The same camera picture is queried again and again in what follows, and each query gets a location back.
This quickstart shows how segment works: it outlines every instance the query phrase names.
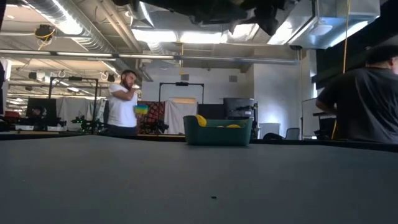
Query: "table surface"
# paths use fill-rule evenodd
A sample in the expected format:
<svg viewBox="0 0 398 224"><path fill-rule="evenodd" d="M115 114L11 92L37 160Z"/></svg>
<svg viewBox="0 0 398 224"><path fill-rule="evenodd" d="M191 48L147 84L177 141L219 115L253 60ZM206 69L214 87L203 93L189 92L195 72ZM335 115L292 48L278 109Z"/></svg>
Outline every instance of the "table surface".
<svg viewBox="0 0 398 224"><path fill-rule="evenodd" d="M0 141L0 223L397 223L397 174L331 146Z"/></svg>

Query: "tennis ball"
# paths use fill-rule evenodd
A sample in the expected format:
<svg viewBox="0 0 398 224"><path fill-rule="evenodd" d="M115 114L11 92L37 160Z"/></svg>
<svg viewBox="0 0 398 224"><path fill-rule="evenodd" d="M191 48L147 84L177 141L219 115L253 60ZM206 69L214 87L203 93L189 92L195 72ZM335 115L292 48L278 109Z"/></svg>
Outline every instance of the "tennis ball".
<svg viewBox="0 0 398 224"><path fill-rule="evenodd" d="M230 124L227 126L227 128L240 128L240 126L237 124Z"/></svg>
<svg viewBox="0 0 398 224"><path fill-rule="evenodd" d="M198 120L199 126L201 126L201 127L206 127L207 121L206 121L206 119L205 119L202 115L197 114L197 115L195 115L195 117L196 117L197 120Z"/></svg>

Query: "red object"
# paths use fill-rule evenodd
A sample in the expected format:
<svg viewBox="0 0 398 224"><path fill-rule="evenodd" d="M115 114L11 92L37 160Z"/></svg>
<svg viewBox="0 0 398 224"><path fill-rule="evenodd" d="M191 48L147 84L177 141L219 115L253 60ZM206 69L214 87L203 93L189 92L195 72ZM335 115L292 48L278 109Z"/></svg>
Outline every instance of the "red object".
<svg viewBox="0 0 398 224"><path fill-rule="evenodd" d="M10 117L10 118L19 118L19 113L15 111L6 111L4 114L5 117Z"/></svg>

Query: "whiteboard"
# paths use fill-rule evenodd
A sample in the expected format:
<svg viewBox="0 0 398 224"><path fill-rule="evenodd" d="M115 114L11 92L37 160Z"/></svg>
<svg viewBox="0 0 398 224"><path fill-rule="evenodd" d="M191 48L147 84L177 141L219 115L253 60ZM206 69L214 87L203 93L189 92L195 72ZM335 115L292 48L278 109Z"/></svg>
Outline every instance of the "whiteboard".
<svg viewBox="0 0 398 224"><path fill-rule="evenodd" d="M304 100L302 102L303 110L303 136L311 137L315 136L314 131L319 130L319 119L318 116L314 116L314 113L323 112L321 109L317 108L315 103L316 98Z"/></svg>

